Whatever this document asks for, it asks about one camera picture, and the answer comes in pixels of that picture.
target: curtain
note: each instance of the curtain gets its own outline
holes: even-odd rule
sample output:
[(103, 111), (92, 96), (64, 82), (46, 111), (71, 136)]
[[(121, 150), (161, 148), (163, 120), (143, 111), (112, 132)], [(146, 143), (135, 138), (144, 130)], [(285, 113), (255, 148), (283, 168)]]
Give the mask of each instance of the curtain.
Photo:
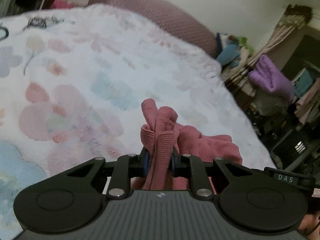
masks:
[(253, 101), (257, 91), (257, 87), (248, 80), (247, 73), (254, 68), (255, 63), (262, 54), (274, 49), (285, 40), (293, 30), (300, 29), (308, 24), (311, 18), (312, 9), (310, 7), (288, 5), (267, 44), (247, 59), (246, 64), (225, 81), (225, 86), (233, 94), (236, 102), (243, 110), (246, 110)]

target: plush toy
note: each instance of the plush toy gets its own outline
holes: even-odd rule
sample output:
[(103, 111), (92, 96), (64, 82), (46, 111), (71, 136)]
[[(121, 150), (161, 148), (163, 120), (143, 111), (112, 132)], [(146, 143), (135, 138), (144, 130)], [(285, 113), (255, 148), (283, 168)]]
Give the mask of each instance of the plush toy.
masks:
[(235, 68), (241, 60), (240, 49), (245, 47), (249, 51), (249, 57), (254, 52), (253, 47), (247, 44), (247, 38), (243, 36), (235, 37), (227, 33), (217, 33), (217, 45), (220, 51), (217, 60), (222, 66), (222, 71), (229, 66)]

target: gray grooved plate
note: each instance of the gray grooved plate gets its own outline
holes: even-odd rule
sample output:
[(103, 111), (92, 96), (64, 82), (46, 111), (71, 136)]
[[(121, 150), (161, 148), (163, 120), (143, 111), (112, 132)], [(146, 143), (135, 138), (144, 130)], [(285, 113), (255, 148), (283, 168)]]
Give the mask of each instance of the gray grooved plate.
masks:
[(281, 236), (253, 235), (228, 224), (208, 201), (188, 191), (136, 190), (110, 201), (99, 218), (66, 234), (25, 231), (16, 240), (304, 240), (297, 231)]

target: logo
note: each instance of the logo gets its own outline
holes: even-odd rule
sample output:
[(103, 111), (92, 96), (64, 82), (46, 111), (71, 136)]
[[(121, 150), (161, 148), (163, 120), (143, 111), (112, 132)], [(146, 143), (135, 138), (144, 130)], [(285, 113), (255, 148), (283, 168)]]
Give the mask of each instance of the logo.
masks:
[(279, 180), (282, 180), (282, 181), (289, 182), (289, 183), (292, 183), (292, 182), (293, 182), (293, 177), (282, 176), (281, 174), (279, 174), (278, 179), (279, 179)]
[(161, 193), (158, 193), (157, 196), (158, 196), (159, 198), (164, 198), (164, 197), (165, 197), (165, 194), (161, 192)]

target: blue cloth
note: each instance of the blue cloth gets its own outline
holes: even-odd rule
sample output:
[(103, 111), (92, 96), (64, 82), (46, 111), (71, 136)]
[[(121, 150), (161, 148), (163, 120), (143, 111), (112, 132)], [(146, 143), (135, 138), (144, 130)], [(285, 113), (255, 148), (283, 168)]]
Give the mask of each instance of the blue cloth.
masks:
[(239, 62), (241, 60), (241, 57), (236, 57), (233, 61), (231, 61), (230, 63), (230, 68), (235, 68), (235, 67), (238, 67), (239, 66)]
[(38, 165), (23, 159), (17, 147), (0, 139), (0, 239), (13, 239), (21, 232), (13, 212), (17, 194), (46, 178)]
[(303, 71), (298, 80), (294, 83), (294, 93), (298, 98), (302, 98), (313, 84), (313, 79), (308, 70)]
[(239, 47), (237, 44), (228, 44), (224, 50), (219, 54), (217, 60), (221, 66), (225, 66), (233, 61), (236, 57), (239, 57)]

